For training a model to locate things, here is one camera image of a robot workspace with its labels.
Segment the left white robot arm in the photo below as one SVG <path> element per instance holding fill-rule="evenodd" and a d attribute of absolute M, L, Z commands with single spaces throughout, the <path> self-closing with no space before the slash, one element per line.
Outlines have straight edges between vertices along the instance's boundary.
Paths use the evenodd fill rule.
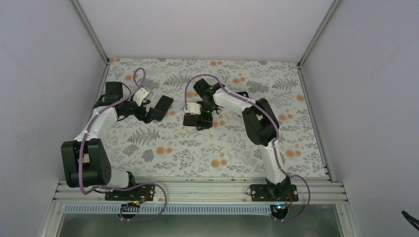
<path fill-rule="evenodd" d="M 145 105 L 150 92 L 136 89 L 124 97 L 122 82 L 107 82 L 105 93 L 94 104 L 93 114 L 82 132 L 72 141 L 61 145 L 66 183 L 70 188 L 107 186 L 118 188 L 118 194 L 126 200 L 137 195 L 138 187 L 128 171 L 112 168 L 104 148 L 113 124 L 120 118 L 146 117 Z"/>

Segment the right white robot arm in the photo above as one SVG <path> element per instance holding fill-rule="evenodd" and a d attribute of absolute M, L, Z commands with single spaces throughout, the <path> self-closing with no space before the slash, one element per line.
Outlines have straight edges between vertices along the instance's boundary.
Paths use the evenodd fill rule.
<path fill-rule="evenodd" d="M 205 130 L 213 127 L 213 113 L 229 109 L 243 119 L 247 137 L 258 146 L 266 170 L 267 193 L 265 198 L 280 201 L 291 186 L 290 178 L 281 171 L 282 162 L 276 147 L 279 123 L 269 102 L 261 98 L 250 99 L 244 93 L 235 93 L 223 84 L 210 85 L 200 79 L 194 86 L 200 101 L 186 103 L 183 125 Z"/>

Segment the black phone pink case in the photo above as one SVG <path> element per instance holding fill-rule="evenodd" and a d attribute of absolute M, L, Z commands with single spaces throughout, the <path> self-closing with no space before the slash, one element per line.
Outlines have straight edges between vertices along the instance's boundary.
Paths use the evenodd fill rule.
<path fill-rule="evenodd" d="M 173 102 L 173 98 L 165 95 L 161 96 L 155 107 L 150 109 L 152 119 L 161 121 L 165 117 Z"/>

